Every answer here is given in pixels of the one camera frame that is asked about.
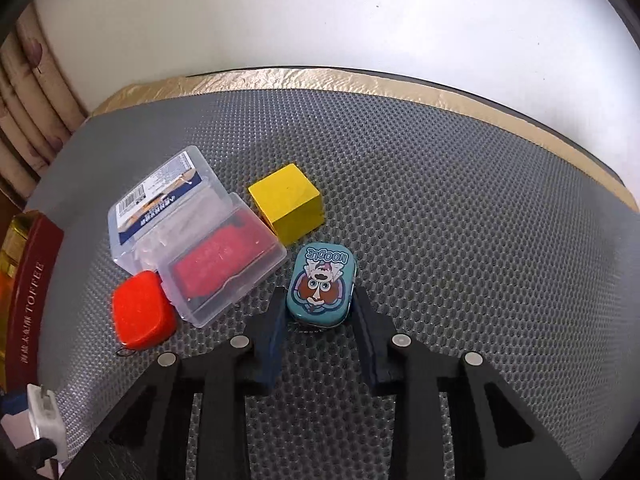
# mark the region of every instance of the cartoon character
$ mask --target cartoon character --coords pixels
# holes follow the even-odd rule
[[[303,272],[297,276],[293,298],[309,314],[336,310],[344,303],[343,263],[306,259]]]

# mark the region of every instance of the yellow wooden cube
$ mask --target yellow wooden cube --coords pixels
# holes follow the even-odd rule
[[[290,245],[324,223],[322,197],[295,164],[249,187],[255,205],[283,245]]]

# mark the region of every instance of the gold fabric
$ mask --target gold fabric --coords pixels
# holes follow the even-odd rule
[[[486,105],[471,97],[425,84],[380,76],[345,72],[333,68],[261,68],[212,75],[173,77],[124,87],[96,108],[97,116],[121,108],[191,95],[232,90],[311,89],[352,92],[402,99],[448,110],[498,126],[563,158],[596,180],[629,208],[638,211],[631,192],[587,155],[526,120]]]

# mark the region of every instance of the white wall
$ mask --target white wall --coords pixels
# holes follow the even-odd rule
[[[640,51],[607,0],[36,0],[92,109],[135,81],[318,65],[453,86],[548,124],[640,198]]]

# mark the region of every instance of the teal tin box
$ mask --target teal tin box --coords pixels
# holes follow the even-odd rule
[[[300,323],[331,328],[349,313],[356,260],[342,245],[314,242],[300,249],[287,308]]]

